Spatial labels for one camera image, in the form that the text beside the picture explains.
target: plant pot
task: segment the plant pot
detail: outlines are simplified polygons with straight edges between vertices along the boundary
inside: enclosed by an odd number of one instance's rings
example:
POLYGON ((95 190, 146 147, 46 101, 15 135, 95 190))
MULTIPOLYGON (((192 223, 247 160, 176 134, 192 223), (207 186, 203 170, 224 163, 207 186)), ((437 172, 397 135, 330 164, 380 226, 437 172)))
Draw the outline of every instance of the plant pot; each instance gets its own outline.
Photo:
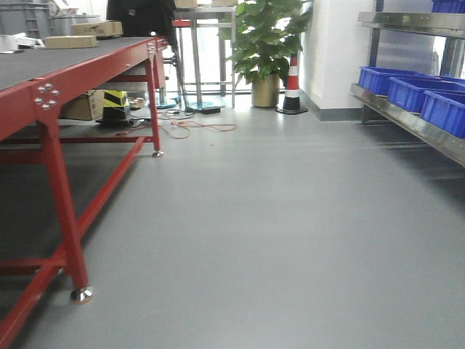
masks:
POLYGON ((264 80, 252 81, 252 105, 260 108, 274 108, 279 99, 279 75, 271 74, 264 80))

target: leveling foot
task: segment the leveling foot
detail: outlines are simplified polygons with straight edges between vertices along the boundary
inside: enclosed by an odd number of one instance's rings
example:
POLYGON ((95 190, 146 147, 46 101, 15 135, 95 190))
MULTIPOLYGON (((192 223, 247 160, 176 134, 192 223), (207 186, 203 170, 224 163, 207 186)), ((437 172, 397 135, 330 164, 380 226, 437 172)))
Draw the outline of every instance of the leveling foot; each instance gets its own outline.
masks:
POLYGON ((84 287, 83 289, 75 289, 71 292, 71 299, 76 304, 85 304, 93 297, 94 288, 92 286, 84 287))
POLYGON ((152 157, 153 158, 162 158, 163 155, 165 155, 165 153, 163 151, 155 151, 153 154, 152 154, 152 157))

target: brown cardboard box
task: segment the brown cardboard box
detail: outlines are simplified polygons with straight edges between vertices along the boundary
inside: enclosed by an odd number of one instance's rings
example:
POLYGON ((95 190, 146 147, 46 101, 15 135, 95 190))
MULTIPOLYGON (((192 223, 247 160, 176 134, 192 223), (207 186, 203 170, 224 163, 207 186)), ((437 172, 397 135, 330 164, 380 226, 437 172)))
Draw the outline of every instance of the brown cardboard box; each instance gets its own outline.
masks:
POLYGON ((97 23, 79 23, 71 25, 73 35, 95 35, 97 38, 123 35, 121 22, 108 20, 97 23))
POLYGON ((91 121, 103 114, 105 90, 92 89, 87 95, 81 95, 66 103, 61 110, 61 118, 91 121))
POLYGON ((197 7, 197 0, 174 0, 178 9, 190 9, 197 7))
POLYGON ((238 4, 238 0, 211 0, 212 7, 228 7, 228 6, 236 6, 238 4))
POLYGON ((47 49, 78 49, 97 46, 95 35, 85 36, 49 36, 45 38, 47 49))

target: red metal workbench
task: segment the red metal workbench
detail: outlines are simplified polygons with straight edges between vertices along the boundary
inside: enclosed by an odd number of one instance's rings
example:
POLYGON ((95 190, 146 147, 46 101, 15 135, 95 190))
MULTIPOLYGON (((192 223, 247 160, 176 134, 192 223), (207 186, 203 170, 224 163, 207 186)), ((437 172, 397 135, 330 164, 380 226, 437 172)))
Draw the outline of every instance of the red metal workbench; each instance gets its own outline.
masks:
POLYGON ((0 349, 8 348, 26 318, 60 270, 70 274, 77 303, 92 298, 92 288, 81 249, 81 238, 113 189, 123 177, 144 143, 153 143, 154 157, 160 157, 160 140, 155 88, 164 80, 163 56, 166 40, 118 38, 99 41, 94 49, 26 50, 0 57, 0 141, 36 123, 40 149, 0 150, 0 164, 45 164, 60 223, 62 243, 44 259, 0 260, 0 275, 33 275, 28 287, 0 323, 0 349), (145 75, 123 76, 123 72, 143 64, 145 75), (61 106, 106 81, 147 82, 150 98, 152 135, 141 137, 98 137, 60 139, 61 106), (76 216, 70 193, 61 143, 134 143, 84 213, 76 216))

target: stainless steel shelf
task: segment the stainless steel shelf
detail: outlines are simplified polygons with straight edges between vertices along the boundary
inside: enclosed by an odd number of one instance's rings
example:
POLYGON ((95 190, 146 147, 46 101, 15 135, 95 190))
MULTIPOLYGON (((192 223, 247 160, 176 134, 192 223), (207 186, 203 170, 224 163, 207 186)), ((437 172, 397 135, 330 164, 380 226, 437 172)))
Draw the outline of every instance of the stainless steel shelf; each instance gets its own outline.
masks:
POLYGON ((465 14, 360 12, 365 27, 465 39, 465 14))
POLYGON ((465 166, 465 140, 454 137, 450 133, 421 119, 418 115, 397 107, 389 102, 387 98, 375 95, 357 84, 352 84, 350 91, 363 104, 406 129, 433 148, 438 149, 438 151, 460 165, 465 166))

